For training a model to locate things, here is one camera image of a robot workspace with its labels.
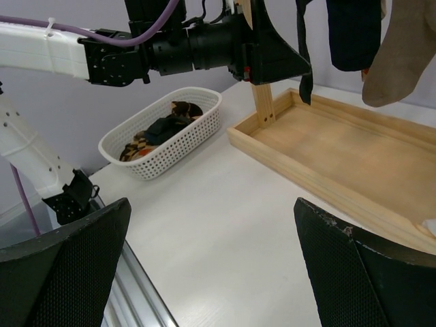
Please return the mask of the dark navy sock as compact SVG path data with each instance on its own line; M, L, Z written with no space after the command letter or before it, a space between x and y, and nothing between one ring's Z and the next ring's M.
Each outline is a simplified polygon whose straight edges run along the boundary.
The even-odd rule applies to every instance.
M192 121L190 119L179 116L160 118L149 126L144 133L144 137L148 144L158 146L169 140L191 123Z

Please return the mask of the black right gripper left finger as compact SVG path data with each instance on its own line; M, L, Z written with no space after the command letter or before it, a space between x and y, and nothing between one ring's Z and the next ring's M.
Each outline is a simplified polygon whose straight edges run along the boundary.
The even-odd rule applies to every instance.
M2 326L100 326L131 217L121 198L1 249Z

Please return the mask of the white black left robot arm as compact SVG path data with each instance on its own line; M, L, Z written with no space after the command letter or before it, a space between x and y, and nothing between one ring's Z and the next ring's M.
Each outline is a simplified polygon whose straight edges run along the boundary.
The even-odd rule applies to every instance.
M226 67L236 80L269 84L312 72L310 62L275 30L263 1L248 9L224 1L205 21L187 17L183 1L127 1L129 32L81 29L54 20L1 18L1 66L52 72L107 87ZM1 98L1 155L33 184L57 222L95 210L97 189L65 163Z

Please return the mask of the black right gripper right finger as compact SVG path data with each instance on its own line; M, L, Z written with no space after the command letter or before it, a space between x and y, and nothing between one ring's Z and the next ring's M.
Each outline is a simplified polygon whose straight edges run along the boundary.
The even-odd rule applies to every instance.
M304 198L297 234L323 326L434 326L435 256L359 228Z

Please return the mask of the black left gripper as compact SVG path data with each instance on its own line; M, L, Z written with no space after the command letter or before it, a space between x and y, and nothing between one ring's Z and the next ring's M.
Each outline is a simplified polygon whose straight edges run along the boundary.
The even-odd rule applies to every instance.
M240 2L224 3L226 65L237 81L269 84L311 73L310 63L274 28L263 0L251 2L252 28Z

